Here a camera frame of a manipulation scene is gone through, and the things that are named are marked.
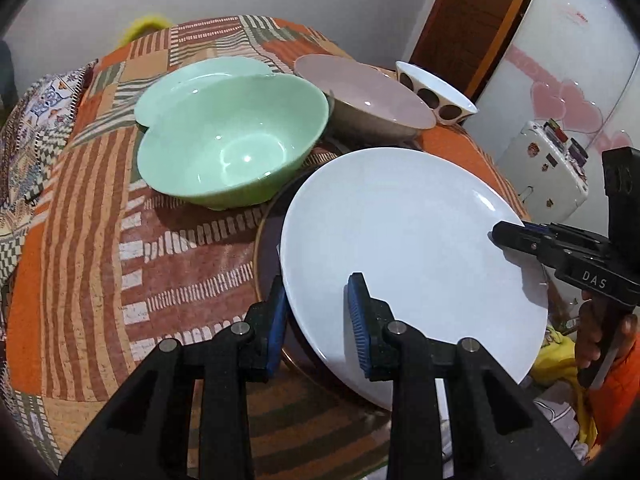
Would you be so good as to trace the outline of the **person right hand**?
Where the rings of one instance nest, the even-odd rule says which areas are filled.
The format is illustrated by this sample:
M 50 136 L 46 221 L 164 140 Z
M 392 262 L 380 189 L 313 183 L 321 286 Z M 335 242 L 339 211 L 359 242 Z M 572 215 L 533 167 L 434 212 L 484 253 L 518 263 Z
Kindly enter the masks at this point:
M 598 343 L 603 336 L 601 322 L 608 304 L 605 298 L 585 290 L 582 292 L 582 300 L 584 302 L 579 309 L 579 326 L 575 342 L 575 360 L 580 370 L 590 367 L 593 361 L 600 359 Z M 627 315 L 620 322 L 618 329 L 623 339 L 618 347 L 616 361 L 623 359 L 634 346 L 637 328 L 638 318 L 634 314 Z

